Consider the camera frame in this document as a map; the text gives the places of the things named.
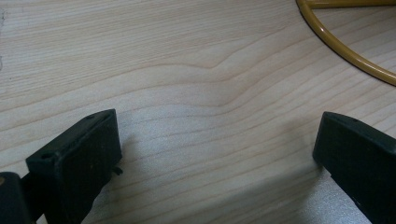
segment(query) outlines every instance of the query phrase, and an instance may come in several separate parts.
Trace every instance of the wooden table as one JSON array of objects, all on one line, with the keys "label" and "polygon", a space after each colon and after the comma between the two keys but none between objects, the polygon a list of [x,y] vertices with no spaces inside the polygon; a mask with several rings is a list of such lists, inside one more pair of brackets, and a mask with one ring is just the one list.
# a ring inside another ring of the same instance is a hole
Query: wooden table
[{"label": "wooden table", "polygon": [[[323,111],[395,137],[396,89],[327,48],[294,1],[0,8],[0,171],[25,175],[56,135],[117,109],[124,174],[84,223],[367,222],[311,153]],[[395,71],[395,7],[316,13]]]}]

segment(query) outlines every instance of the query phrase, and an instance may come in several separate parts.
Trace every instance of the yellow cable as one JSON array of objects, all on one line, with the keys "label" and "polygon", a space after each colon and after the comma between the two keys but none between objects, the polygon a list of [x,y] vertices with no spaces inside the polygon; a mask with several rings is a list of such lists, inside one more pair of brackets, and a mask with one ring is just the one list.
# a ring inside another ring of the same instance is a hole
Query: yellow cable
[{"label": "yellow cable", "polygon": [[396,74],[374,64],[358,53],[353,51],[332,35],[324,25],[318,20],[311,8],[329,8],[329,7],[378,7],[394,6],[395,0],[297,0],[303,17],[314,32],[325,42],[331,49],[338,53],[345,60],[359,67],[364,72],[377,77],[389,84],[396,86]]}]

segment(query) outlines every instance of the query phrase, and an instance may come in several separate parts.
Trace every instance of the light wood surface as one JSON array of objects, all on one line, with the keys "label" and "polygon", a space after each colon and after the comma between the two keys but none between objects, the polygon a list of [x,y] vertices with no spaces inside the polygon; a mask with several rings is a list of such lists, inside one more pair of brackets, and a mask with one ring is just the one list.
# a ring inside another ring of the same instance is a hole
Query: light wood surface
[{"label": "light wood surface", "polygon": [[[0,8],[0,171],[25,175],[56,135],[117,109],[124,174],[84,223],[361,223],[328,203],[339,191],[311,157],[319,119],[338,112],[395,137],[396,90],[323,45],[294,1]],[[396,71],[395,7],[315,12]]]}]

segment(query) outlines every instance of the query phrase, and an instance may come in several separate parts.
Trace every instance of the yellow metal rod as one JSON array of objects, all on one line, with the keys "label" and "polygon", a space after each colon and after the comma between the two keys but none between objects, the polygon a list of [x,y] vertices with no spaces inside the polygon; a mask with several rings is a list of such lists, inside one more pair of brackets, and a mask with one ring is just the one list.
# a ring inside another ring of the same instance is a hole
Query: yellow metal rod
[{"label": "yellow metal rod", "polygon": [[318,20],[312,12],[313,8],[328,8],[328,7],[374,7],[374,6],[391,6],[396,5],[396,0],[377,0],[377,1],[347,1],[347,0],[297,0],[297,5],[300,8],[306,22],[314,30],[314,32],[325,42],[331,49],[338,53],[345,60],[359,67],[362,71],[377,77],[389,84],[396,86],[396,74],[368,61],[361,57],[358,53],[353,51],[339,41],[324,25]]}]

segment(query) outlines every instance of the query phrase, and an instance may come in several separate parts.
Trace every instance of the black plastic jaw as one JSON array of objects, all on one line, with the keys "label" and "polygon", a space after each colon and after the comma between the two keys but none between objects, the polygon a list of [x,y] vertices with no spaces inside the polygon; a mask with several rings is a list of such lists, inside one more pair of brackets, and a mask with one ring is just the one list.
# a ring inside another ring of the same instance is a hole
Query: black plastic jaw
[{"label": "black plastic jaw", "polygon": [[396,223],[396,139],[325,112],[313,156],[370,221]]},{"label": "black plastic jaw", "polygon": [[26,159],[30,173],[14,181],[19,196],[12,199],[23,199],[25,207],[4,203],[9,189],[0,185],[0,222],[15,223],[27,207],[29,221],[18,223],[31,224],[43,213],[49,224],[81,223],[121,157],[116,111],[89,115]]}]

